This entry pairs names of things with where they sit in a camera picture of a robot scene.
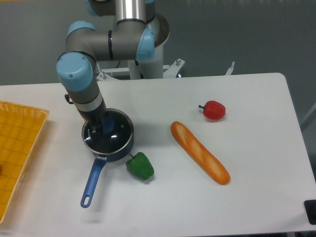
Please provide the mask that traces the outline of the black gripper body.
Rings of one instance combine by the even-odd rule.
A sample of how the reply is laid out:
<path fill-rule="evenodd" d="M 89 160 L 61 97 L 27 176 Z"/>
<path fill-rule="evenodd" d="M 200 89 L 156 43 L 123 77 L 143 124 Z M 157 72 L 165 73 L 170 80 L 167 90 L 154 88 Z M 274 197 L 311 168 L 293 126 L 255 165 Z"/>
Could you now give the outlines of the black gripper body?
<path fill-rule="evenodd" d="M 92 111 L 84 112 L 78 110 L 78 112 L 85 120 L 89 121 L 92 126 L 99 126 L 106 112 L 106 104 L 102 101 L 101 104 Z"/>

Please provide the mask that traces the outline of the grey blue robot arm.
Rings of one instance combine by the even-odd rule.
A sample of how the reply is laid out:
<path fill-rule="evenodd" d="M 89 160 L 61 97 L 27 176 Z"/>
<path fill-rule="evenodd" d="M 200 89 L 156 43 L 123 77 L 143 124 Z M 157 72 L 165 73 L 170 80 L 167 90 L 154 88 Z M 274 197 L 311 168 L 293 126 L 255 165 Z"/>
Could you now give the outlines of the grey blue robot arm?
<path fill-rule="evenodd" d="M 115 15 L 116 27 L 96 30 L 86 21 L 74 22 L 68 30 L 65 52 L 56 72 L 80 115 L 89 122 L 93 134 L 102 135 L 106 105 L 95 78 L 98 61 L 152 59 L 155 55 L 154 31 L 147 28 L 155 17 L 153 0 L 87 0 L 91 13 Z"/>

